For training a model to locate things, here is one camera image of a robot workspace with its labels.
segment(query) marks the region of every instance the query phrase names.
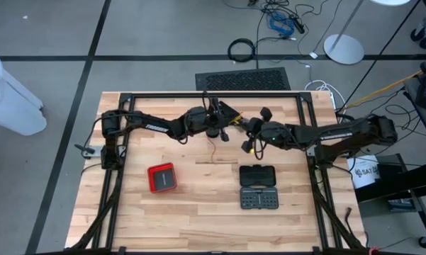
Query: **white trash can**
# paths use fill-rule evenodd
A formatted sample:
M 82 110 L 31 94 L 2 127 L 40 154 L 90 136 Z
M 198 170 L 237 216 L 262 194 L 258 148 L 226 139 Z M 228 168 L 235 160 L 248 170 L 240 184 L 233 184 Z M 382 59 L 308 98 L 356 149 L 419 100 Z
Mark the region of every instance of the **white trash can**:
M 47 123 L 43 103 L 12 77 L 0 62 L 0 125 L 21 135 L 33 135 Z

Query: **red box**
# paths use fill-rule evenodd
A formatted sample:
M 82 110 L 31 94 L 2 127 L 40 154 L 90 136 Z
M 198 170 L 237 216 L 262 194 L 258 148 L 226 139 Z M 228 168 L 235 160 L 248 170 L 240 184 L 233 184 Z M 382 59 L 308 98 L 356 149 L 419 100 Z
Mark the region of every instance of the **red box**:
M 148 181 L 150 182 L 150 191 L 157 193 L 176 188 L 175 169 L 172 163 L 151 166 L 148 169 Z

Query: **yellow cable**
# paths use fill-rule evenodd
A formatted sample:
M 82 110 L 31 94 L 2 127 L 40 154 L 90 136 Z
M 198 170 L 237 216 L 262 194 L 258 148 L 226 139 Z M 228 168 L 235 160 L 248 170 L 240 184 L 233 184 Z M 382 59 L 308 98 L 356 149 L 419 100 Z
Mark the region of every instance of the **yellow cable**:
M 389 86 L 386 86 L 386 87 L 384 87 L 384 88 L 382 88 L 382 89 L 379 89 L 379 90 L 377 90 L 377 91 L 375 91 L 375 92 L 371 93 L 370 95 L 365 96 L 365 97 L 363 97 L 363 98 L 359 99 L 358 101 L 355 101 L 355 102 L 353 102 L 353 103 L 349 104 L 346 108 L 344 108 L 344 110 L 345 110 L 345 109 L 348 109 L 348 108 L 351 108 L 352 106 L 355 106 L 355 105 L 357 105 L 358 103 L 361 103 L 362 101 L 365 101 L 365 100 L 367 100 L 367 99 L 371 98 L 372 96 L 375 96 L 375 95 L 377 95 L 377 94 L 379 94 L 379 93 L 382 93 L 382 92 L 384 92 L 384 91 L 387 91 L 388 89 L 393 88 L 394 86 L 397 86 L 397 85 L 401 84 L 402 82 L 406 81 L 407 79 L 411 79 L 411 78 L 413 78 L 414 76 L 416 76 L 416 75 L 418 75 L 418 74 L 421 74 L 421 73 L 422 73 L 422 71 L 420 71 L 420 70 L 419 70 L 419 71 L 418 71 L 418 72 L 416 72 L 415 74 L 412 74 L 412 75 L 410 75 L 410 76 L 408 76 L 408 77 L 406 77 L 406 78 L 401 79 L 400 81 L 396 81 L 396 82 L 392 83 L 392 84 L 391 84 L 391 85 L 389 85 Z

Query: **floor mat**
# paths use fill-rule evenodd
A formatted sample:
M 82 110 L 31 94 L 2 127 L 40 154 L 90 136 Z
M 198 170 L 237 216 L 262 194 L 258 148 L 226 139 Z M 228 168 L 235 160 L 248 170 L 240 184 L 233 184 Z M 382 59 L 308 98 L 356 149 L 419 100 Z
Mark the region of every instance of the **floor mat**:
M 291 90 L 283 67 L 196 74 L 196 89 L 198 91 Z

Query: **wooden tabletop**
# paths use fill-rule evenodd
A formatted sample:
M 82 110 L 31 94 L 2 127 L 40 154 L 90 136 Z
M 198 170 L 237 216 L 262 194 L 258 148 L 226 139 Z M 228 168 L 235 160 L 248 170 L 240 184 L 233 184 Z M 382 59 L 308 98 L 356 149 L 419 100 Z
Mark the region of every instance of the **wooden tabletop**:
M 336 123 L 329 93 L 315 91 L 312 95 L 318 125 Z M 97 117 L 104 111 L 117 109 L 119 96 L 120 92 L 104 92 Z M 299 124 L 294 99 L 221 100 L 246 118 L 259 116 L 262 106 L 266 106 L 273 113 L 272 120 Z M 139 98 L 135 109 L 172 119 L 200 105 L 199 98 Z M 125 246 L 128 251 L 311 251 L 313 246 L 321 247 L 304 152 L 268 146 L 263 160 L 258 161 L 253 154 L 245 154 L 240 149 L 247 139 L 245 133 L 233 127 L 226 131 L 229 142 L 219 138 L 210 142 L 203 133 L 190 137 L 186 145 L 158 132 L 143 129 L 131 132 L 113 249 Z M 101 125 L 96 125 L 91 145 L 103 143 Z M 147 169 L 167 162 L 174 164 L 178 187 L 153 194 L 149 191 Z M 97 163 L 99 159 L 91 159 L 85 166 Z M 238 168 L 252 164 L 276 168 L 279 209 L 240 208 Z M 347 168 L 343 159 L 336 165 Z M 349 223 L 365 244 L 350 175 L 338 169 L 329 169 L 328 173 L 337 216 L 344 221 L 346 208 L 351 207 Z M 104 174 L 100 166 L 83 174 L 67 247 L 79 240 L 96 217 Z M 333 246 L 326 214 L 325 219 L 330 246 Z M 103 233 L 108 219 L 104 222 Z M 104 244 L 105 235 L 102 234 L 100 246 Z

